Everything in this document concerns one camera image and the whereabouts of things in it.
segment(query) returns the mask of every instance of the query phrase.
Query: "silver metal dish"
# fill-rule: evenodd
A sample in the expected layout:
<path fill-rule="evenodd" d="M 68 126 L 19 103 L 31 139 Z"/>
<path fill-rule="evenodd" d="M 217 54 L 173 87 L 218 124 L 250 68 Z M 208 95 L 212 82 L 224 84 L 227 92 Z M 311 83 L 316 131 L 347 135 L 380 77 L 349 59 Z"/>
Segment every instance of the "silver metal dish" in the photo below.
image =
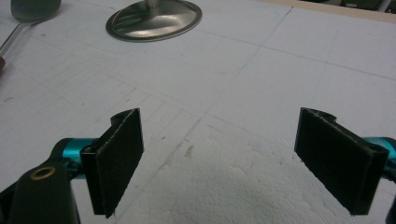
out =
<path fill-rule="evenodd" d="M 150 42 L 181 35 L 196 26 L 202 10 L 179 0 L 147 0 L 130 5 L 108 19 L 106 29 L 120 40 Z"/>

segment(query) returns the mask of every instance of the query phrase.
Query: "white styrofoam surface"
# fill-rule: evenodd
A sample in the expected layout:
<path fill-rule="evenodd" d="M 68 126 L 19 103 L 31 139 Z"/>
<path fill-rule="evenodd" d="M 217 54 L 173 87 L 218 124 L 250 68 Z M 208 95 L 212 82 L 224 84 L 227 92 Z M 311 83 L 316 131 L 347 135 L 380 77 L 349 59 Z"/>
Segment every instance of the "white styrofoam surface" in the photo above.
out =
<path fill-rule="evenodd" d="M 260 1 L 197 0 L 201 23 L 161 42 L 122 42 L 106 20 L 126 1 L 63 0 L 26 28 L 0 75 L 0 190 L 66 137 L 98 137 L 139 107 L 146 151 L 116 215 L 82 223 L 383 223 L 381 180 L 352 217 L 293 152 L 302 106 L 355 133 L 396 137 L 396 25 Z M 0 2 L 0 41 L 17 22 Z"/>

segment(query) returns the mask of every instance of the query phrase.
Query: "metal rod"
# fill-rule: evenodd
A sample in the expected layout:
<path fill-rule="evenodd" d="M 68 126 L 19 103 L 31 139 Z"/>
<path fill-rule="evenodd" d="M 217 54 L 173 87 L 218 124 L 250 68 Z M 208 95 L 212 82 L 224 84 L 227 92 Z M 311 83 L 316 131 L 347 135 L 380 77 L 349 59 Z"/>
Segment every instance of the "metal rod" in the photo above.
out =
<path fill-rule="evenodd" d="M 3 43 L 3 45 L 0 47 L 0 56 L 3 57 L 9 47 L 11 47 L 12 43 L 17 39 L 18 35 L 21 33 L 22 29 L 25 28 L 26 26 L 29 26 L 33 24 L 34 22 L 21 22 L 20 24 L 15 27 L 15 29 L 12 31 L 11 35 L 8 36 L 7 40 Z"/>

